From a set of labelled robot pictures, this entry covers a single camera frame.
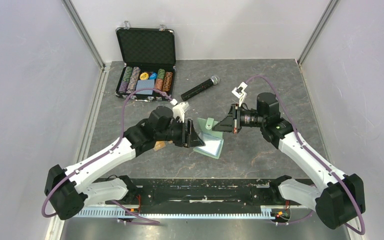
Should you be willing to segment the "green card holder wallet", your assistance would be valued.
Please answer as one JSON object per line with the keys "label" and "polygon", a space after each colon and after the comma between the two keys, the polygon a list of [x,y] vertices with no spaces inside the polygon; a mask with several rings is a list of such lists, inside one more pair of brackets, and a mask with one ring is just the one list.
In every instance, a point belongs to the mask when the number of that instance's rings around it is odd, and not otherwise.
{"label": "green card holder wallet", "polygon": [[200,132],[198,136],[203,140],[204,146],[197,146],[193,148],[193,151],[204,156],[219,159],[224,139],[221,131],[214,131],[212,128],[219,122],[213,118],[197,118]]}

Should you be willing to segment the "clear acrylic card tray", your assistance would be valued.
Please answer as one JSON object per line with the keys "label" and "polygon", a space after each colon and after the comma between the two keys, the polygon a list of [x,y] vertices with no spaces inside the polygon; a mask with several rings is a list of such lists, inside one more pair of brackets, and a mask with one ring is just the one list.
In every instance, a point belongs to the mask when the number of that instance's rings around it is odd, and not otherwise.
{"label": "clear acrylic card tray", "polygon": [[172,141],[177,147],[191,148],[187,146],[187,118],[185,122],[178,122],[174,117],[170,117],[168,123],[161,130],[156,131],[156,142],[157,141]]}

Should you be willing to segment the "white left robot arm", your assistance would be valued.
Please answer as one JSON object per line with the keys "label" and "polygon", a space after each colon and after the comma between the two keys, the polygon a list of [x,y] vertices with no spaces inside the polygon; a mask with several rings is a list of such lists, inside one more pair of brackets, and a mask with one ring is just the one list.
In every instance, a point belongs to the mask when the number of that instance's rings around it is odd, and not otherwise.
{"label": "white left robot arm", "polygon": [[153,149],[157,142],[172,142],[181,148],[204,146],[193,120],[185,117],[188,109],[187,102],[172,108],[158,106],[149,117],[129,127],[113,143],[87,159],[66,168],[58,164],[51,167],[45,183],[42,215],[53,217],[46,212],[48,203],[60,220],[74,217],[88,205],[119,200],[125,204],[133,203],[137,190],[128,177],[101,182],[98,178]]}

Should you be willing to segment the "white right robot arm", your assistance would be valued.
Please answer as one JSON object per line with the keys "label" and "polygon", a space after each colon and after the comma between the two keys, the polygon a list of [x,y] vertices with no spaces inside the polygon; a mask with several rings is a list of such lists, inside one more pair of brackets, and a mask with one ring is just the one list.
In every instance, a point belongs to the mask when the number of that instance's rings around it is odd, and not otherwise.
{"label": "white right robot arm", "polygon": [[243,127],[259,128],[263,138],[292,159],[313,182],[313,185],[307,185],[288,175],[276,178],[270,182],[268,191],[273,203],[292,201],[305,206],[333,230],[358,218],[358,232],[364,234],[362,214],[366,204],[363,180],[355,173],[344,173],[317,153],[293,124],[281,116],[275,94],[260,93],[255,109],[232,104],[227,116],[212,130],[238,134]]}

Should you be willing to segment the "orange credit card stack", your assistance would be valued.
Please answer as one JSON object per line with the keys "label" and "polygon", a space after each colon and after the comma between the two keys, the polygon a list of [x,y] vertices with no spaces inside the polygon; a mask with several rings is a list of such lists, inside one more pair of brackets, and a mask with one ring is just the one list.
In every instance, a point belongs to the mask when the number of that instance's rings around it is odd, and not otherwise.
{"label": "orange credit card stack", "polygon": [[173,143],[172,141],[157,141],[153,147],[153,150],[159,151],[172,143]]}

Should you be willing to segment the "blue playing card deck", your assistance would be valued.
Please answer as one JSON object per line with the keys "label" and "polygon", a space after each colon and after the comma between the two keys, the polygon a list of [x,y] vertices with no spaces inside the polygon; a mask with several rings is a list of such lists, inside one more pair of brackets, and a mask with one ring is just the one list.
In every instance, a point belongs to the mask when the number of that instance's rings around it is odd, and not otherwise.
{"label": "blue playing card deck", "polygon": [[137,95],[151,96],[153,94],[153,88],[155,86],[154,79],[139,80],[136,84]]}

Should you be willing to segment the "black handheld microphone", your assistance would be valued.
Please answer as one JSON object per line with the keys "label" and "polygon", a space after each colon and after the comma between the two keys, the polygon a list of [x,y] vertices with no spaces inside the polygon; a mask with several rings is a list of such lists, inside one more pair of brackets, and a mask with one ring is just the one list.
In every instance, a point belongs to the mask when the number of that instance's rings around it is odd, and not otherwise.
{"label": "black handheld microphone", "polygon": [[219,82],[220,82],[220,77],[217,75],[213,75],[209,79],[205,80],[204,82],[182,93],[180,97],[183,102],[186,102],[187,100],[193,98],[194,96],[200,94],[201,92],[217,85]]}

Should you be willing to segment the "black poker chip case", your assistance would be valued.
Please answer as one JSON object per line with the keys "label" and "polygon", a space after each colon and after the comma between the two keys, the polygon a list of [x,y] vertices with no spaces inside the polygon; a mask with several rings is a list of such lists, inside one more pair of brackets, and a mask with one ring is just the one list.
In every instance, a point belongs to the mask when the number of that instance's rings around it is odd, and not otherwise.
{"label": "black poker chip case", "polygon": [[[132,94],[136,101],[164,101],[161,92],[171,96],[176,77],[175,32],[160,25],[158,28],[132,27],[129,21],[115,30],[124,62],[115,95],[126,98]],[[139,80],[154,79],[152,95],[136,94]]]}

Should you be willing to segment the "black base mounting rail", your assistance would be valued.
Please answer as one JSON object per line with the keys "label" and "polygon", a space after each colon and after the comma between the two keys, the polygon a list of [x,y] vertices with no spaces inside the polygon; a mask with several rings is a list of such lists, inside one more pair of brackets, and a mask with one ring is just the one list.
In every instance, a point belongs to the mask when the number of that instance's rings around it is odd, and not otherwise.
{"label": "black base mounting rail", "polygon": [[274,178],[131,178],[119,203],[143,214],[257,214],[262,206],[303,207],[275,192]]}

